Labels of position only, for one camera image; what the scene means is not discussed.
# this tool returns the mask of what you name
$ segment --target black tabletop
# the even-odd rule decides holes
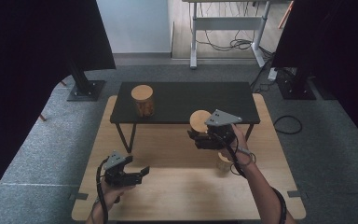
[[[138,85],[153,89],[155,113],[150,118],[136,114],[131,91]],[[195,111],[215,109],[241,117],[242,123],[260,123],[247,82],[123,82],[110,122],[186,124]]]

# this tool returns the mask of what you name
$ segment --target desk leg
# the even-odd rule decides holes
[[[248,131],[246,132],[246,135],[245,135],[245,140],[246,141],[248,141],[248,138],[251,135],[253,127],[254,127],[254,124],[249,125]]]
[[[252,50],[255,54],[255,58],[257,59],[257,63],[260,67],[262,67],[265,63],[263,59],[263,52],[261,51],[259,46],[260,46],[261,36],[263,35],[264,28],[266,27],[266,23],[267,23],[267,18],[269,15],[269,6],[270,6],[270,2],[267,1],[266,7],[264,8],[264,15],[262,17],[260,27],[258,28],[257,31],[257,37],[255,38],[255,41],[252,44]]]
[[[191,40],[190,69],[197,69],[197,3],[193,10],[193,35]]]
[[[136,123],[134,123],[132,125],[132,132],[131,132],[131,138],[130,138],[130,145],[127,145],[127,141],[126,138],[124,137],[123,132],[121,131],[121,127],[119,123],[116,123],[116,127],[118,130],[118,134],[120,135],[121,141],[123,142],[124,148],[126,148],[128,153],[132,152],[132,144],[133,144],[133,139],[135,137],[135,131],[136,131]]]

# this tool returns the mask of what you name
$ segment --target wooden cylinder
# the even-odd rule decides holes
[[[206,133],[208,127],[205,124],[205,120],[211,116],[206,110],[197,110],[190,116],[190,126],[193,131],[198,133]]]
[[[140,85],[132,89],[132,99],[135,102],[136,113],[141,118],[148,118],[154,114],[153,89]]]
[[[222,153],[218,152],[218,157],[216,160],[216,167],[222,172],[228,172],[230,170],[232,162],[229,161]]]

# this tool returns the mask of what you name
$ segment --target gray carpet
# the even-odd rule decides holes
[[[199,64],[190,70],[177,64],[88,72],[89,79],[106,80],[98,102],[66,102],[75,84],[66,78],[67,87],[58,84],[42,112],[47,121],[35,121],[0,181],[0,223],[75,223],[71,196],[81,183],[107,99],[122,81],[252,82],[258,71],[256,65]],[[259,80],[267,82],[267,75]],[[262,94],[272,120],[292,115],[303,124],[301,133],[278,134],[307,211],[299,223],[358,223],[358,130],[340,104],[317,92],[316,101],[286,101],[277,85]],[[291,132],[298,124],[283,119],[277,128]]]

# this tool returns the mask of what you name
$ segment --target human arm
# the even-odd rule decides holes
[[[101,187],[103,190],[103,198],[106,203],[107,211],[112,209],[117,197],[123,195],[125,191],[135,188],[135,186],[111,188],[104,181],[104,179],[101,180]],[[86,224],[103,224],[103,208],[101,202],[97,202],[92,206],[92,210],[89,214],[89,218],[87,219]]]
[[[243,132],[235,125],[232,125],[232,128],[238,138],[238,147],[249,149]],[[237,146],[236,144],[237,143],[234,142],[232,147],[235,148]],[[227,149],[222,149],[220,152],[223,156],[232,161]],[[255,204],[257,206],[262,223],[278,224],[281,217],[281,203],[278,199],[278,196],[275,194],[272,187],[269,185],[269,182],[260,172],[257,165],[250,161],[251,157],[249,155],[242,153],[239,150],[235,155],[240,164],[240,168],[243,170],[248,180],[249,187],[251,189],[252,195],[254,196]],[[296,223],[293,217],[290,215],[289,211],[286,213],[285,223]]]

